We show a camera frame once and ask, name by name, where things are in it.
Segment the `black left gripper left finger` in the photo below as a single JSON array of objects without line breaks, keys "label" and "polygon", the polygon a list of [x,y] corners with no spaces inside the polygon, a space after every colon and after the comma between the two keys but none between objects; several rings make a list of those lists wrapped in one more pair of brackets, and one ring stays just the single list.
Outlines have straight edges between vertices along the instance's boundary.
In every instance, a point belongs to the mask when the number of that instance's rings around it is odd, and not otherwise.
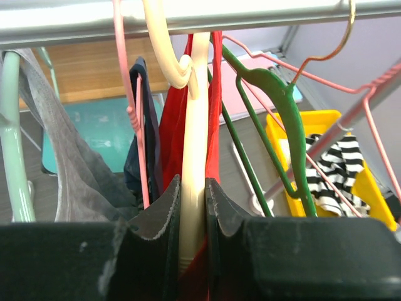
[{"label": "black left gripper left finger", "polygon": [[107,300],[175,300],[178,279],[181,178],[115,235]]}]

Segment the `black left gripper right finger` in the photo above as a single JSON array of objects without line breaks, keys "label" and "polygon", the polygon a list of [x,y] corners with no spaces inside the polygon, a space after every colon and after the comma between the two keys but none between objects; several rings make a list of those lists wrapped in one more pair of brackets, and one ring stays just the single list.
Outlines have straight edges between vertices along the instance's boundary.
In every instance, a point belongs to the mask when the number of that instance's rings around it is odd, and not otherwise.
[{"label": "black left gripper right finger", "polygon": [[214,178],[206,179],[208,285],[211,300],[259,300],[254,218]]}]

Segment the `red t-shirt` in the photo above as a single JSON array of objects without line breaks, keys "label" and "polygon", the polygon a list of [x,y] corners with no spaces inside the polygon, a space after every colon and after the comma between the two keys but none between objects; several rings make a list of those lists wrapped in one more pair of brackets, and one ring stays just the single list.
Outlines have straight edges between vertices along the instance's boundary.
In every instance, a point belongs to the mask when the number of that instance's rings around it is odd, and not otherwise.
[{"label": "red t-shirt", "polygon": [[[204,161],[204,179],[213,178],[220,181],[219,174],[219,127],[222,111],[221,98],[221,61],[222,33],[211,34],[213,39],[213,76],[208,89],[208,138],[207,155]],[[185,126],[194,122],[187,116],[188,88],[170,87],[160,122],[161,160],[164,186],[175,175],[182,174]],[[178,282],[178,300],[209,300],[208,254],[206,235],[206,214],[200,214],[202,225],[197,229],[196,242],[193,244],[180,235],[180,242],[190,245],[196,254],[191,256],[190,263],[182,268]]]}]

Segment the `black white striped top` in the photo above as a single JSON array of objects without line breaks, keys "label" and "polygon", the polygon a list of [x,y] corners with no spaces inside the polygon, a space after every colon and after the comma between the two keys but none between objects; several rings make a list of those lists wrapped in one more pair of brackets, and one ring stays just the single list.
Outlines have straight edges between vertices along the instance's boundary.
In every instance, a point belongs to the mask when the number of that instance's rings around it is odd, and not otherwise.
[{"label": "black white striped top", "polygon": [[[357,138],[354,135],[345,135],[322,153],[316,165],[356,211],[366,217],[370,206],[352,193],[356,176],[364,170],[363,163]],[[337,216],[354,217],[355,213],[314,167],[306,169],[306,179],[317,206]]]}]

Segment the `wooden hanger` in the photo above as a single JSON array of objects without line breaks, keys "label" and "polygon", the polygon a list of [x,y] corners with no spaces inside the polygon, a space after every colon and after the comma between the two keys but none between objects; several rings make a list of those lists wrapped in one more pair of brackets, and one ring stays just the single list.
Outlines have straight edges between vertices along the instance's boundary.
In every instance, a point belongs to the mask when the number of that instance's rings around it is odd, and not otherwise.
[{"label": "wooden hanger", "polygon": [[194,34],[191,54],[176,58],[162,1],[144,1],[143,9],[152,47],[164,76],[173,87],[188,88],[179,229],[179,272],[184,273],[199,251],[205,235],[209,109],[207,65],[211,34]]}]

